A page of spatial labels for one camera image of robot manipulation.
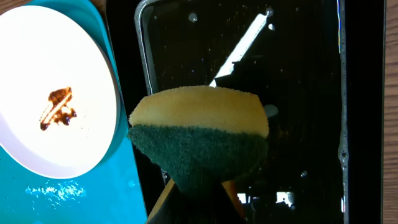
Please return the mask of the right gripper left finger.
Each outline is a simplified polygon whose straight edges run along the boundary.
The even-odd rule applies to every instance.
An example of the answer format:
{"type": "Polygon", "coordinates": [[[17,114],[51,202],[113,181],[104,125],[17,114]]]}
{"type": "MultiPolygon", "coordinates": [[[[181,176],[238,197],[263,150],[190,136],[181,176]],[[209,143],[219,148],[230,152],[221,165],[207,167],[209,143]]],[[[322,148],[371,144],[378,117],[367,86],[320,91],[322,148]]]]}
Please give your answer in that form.
{"type": "Polygon", "coordinates": [[[170,191],[173,189],[174,185],[175,185],[175,182],[172,179],[170,179],[168,181],[167,185],[165,186],[165,189],[163,189],[160,197],[157,199],[149,216],[147,217],[146,224],[149,224],[149,221],[155,217],[155,215],[157,214],[157,212],[160,210],[163,203],[165,202],[165,199],[168,197],[170,191]]]}

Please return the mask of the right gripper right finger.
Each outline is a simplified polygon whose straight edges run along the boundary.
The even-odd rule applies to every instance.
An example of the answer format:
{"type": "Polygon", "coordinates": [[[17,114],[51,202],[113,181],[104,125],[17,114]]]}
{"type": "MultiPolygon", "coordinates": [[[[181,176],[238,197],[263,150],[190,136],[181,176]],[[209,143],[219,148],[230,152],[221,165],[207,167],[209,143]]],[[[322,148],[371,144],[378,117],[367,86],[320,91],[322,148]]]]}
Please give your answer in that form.
{"type": "Polygon", "coordinates": [[[246,222],[246,217],[244,214],[243,206],[238,197],[238,191],[236,190],[234,181],[229,180],[229,181],[223,182],[222,185],[223,185],[226,193],[228,194],[228,197],[230,198],[235,211],[239,214],[239,216],[243,220],[243,222],[246,222]]]}

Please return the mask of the yellow green sponge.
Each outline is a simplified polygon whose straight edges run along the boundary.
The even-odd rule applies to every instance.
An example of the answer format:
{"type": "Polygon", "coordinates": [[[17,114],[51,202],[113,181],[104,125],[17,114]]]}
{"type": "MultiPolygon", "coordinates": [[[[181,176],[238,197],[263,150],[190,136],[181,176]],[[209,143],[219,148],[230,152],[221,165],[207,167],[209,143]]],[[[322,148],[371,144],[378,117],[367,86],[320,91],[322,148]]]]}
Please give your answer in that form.
{"type": "Polygon", "coordinates": [[[190,197],[250,171],[267,156],[269,125],[255,94],[183,86],[144,97],[129,116],[132,143],[190,197]]]}

